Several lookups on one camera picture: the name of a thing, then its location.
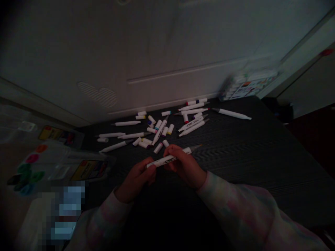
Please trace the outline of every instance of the white door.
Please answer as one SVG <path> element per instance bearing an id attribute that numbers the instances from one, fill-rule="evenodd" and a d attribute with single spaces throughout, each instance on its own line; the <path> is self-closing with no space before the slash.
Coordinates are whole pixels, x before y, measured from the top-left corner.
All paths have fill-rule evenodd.
<path id="1" fill-rule="evenodd" d="M 33 0 L 10 20 L 0 76 L 96 123 L 215 96 L 250 59 L 280 60 L 330 0 Z"/>

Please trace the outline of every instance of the dark table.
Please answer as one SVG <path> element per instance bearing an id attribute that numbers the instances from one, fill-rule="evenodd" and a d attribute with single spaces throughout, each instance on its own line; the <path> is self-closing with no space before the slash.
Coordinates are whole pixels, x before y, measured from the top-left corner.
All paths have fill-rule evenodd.
<path id="1" fill-rule="evenodd" d="M 309 155 L 291 133 L 274 117 L 257 97 L 248 97 L 226 102 L 210 100 L 206 107 L 219 107 L 252 117 L 252 120 L 241 120 L 230 116 L 208 111 L 209 122 L 194 132 L 177 138 L 177 130 L 184 124 L 182 116 L 171 115 L 167 122 L 175 125 L 171 136 L 166 139 L 170 144 L 182 148 L 196 144 L 203 146 L 192 155 L 204 169 L 232 183 L 244 183 L 266 188 L 274 196 L 277 204 L 290 218 L 306 226 L 314 227 L 335 223 L 335 182 L 325 170 Z M 158 121 L 164 110 L 148 112 Z M 94 135 L 109 132 L 136 133 L 146 131 L 146 120 L 134 126 L 113 127 L 110 124 L 118 121 L 135 120 L 135 115 L 122 119 L 107 121 L 80 128 L 85 133 L 82 149 L 99 151 L 104 147 L 120 142 L 110 138 L 109 143 L 98 143 Z M 87 206 L 99 206 L 112 189 L 122 183 L 132 166 L 148 156 L 155 160 L 163 156 L 164 148 L 158 155 L 153 149 L 128 145 L 108 154 L 116 156 L 117 163 L 108 180 L 90 184 Z M 170 228 L 175 219 L 183 227 Z M 157 170 L 156 182 L 145 187 L 137 198 L 129 216 L 125 232 L 138 239 L 149 231 L 155 238 L 162 226 L 167 235 L 174 231 L 179 236 L 186 231 L 193 236 L 221 239 L 219 227 L 203 202 L 195 192 L 187 187 L 173 172 L 162 167 Z"/>

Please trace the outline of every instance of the right hand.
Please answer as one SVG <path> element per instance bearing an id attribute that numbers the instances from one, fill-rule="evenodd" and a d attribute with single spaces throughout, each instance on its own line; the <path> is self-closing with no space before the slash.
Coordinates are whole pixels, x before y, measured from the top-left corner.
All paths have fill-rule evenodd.
<path id="1" fill-rule="evenodd" d="M 164 151 L 164 157 L 172 155 L 178 159 L 164 166 L 166 170 L 177 173 L 190 187 L 199 189 L 205 183 L 207 173 L 201 169 L 190 154 L 186 154 L 177 145 L 169 145 Z"/>

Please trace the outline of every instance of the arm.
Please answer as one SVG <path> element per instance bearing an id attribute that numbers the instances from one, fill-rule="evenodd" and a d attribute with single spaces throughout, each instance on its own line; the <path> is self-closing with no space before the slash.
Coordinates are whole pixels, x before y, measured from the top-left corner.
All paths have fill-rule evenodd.
<path id="1" fill-rule="evenodd" d="M 103 204 L 81 214 L 66 251 L 103 250 L 110 247 L 121 235 L 123 226 L 133 206 L 134 198 L 143 185 L 151 185 L 156 178 L 156 167 L 149 157 L 136 164 L 119 188 L 115 188 Z"/>
<path id="2" fill-rule="evenodd" d="M 234 185 L 207 172 L 197 191 L 238 250 L 328 250 L 322 240 L 292 221 L 263 188 Z"/>

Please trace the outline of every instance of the left hand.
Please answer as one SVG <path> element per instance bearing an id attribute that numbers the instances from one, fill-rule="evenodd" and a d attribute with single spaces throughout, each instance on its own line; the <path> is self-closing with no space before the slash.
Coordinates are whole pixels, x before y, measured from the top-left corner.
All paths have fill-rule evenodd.
<path id="1" fill-rule="evenodd" d="M 146 169 L 147 164 L 151 162 L 154 162 L 154 159 L 148 157 L 133 166 L 122 185 L 114 191 L 115 197 L 120 202 L 130 203 L 140 193 L 147 181 L 149 185 L 155 182 L 156 166 L 152 165 Z"/>

